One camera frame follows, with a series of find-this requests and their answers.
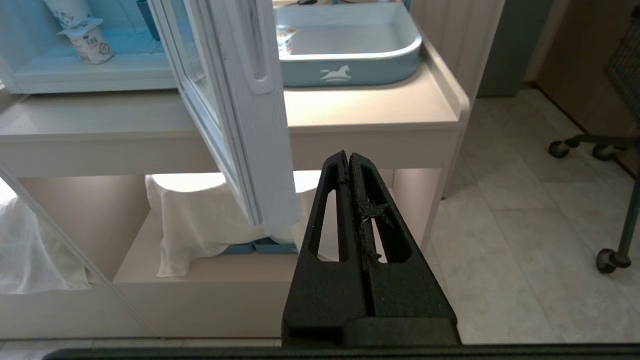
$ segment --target chair wheel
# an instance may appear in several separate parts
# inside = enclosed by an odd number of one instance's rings
[[[611,263],[611,256],[614,251],[611,249],[602,249],[596,256],[596,267],[601,274],[611,274],[617,268]]]
[[[605,152],[608,147],[608,145],[596,145],[593,147],[591,155],[593,155],[594,158],[600,161],[609,161],[613,159],[613,157],[616,155],[616,152]]]
[[[558,159],[562,159],[563,157],[569,155],[569,147],[563,144],[563,142],[560,140],[550,143],[548,151],[551,156]]]

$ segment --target white cloth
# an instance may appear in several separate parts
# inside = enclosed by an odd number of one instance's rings
[[[0,293],[91,288],[84,265],[0,180]]]
[[[320,171],[294,172],[301,221],[278,234],[270,234],[276,242],[295,243],[300,249],[319,178]],[[261,227],[249,224],[222,173],[149,175],[146,184],[152,211],[162,214],[163,239],[160,242],[158,277],[184,276],[194,259],[216,256],[229,245],[267,236]],[[328,225],[327,233],[332,231],[336,233],[335,226],[332,230]],[[321,241],[321,248],[323,244],[326,247],[330,243]],[[337,240],[334,247],[337,254]],[[337,259],[330,250],[320,253]]]

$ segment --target horse logo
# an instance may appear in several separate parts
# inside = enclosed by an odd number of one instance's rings
[[[338,71],[330,71],[328,69],[320,70],[321,74],[326,74],[320,78],[325,83],[336,81],[348,81],[351,76],[347,75],[347,71],[350,71],[349,65],[343,65]]]

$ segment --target cabinet door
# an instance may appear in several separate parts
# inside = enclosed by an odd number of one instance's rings
[[[151,0],[184,104],[238,203],[268,233],[297,221],[271,0]]]

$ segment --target tile floor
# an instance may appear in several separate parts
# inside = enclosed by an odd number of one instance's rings
[[[610,276],[595,254],[615,247],[633,179],[583,145],[537,90],[476,102],[426,259],[466,344],[640,341],[640,263]],[[640,259],[640,226],[632,258]],[[77,340],[0,343],[0,360],[62,347],[279,346],[278,340]]]

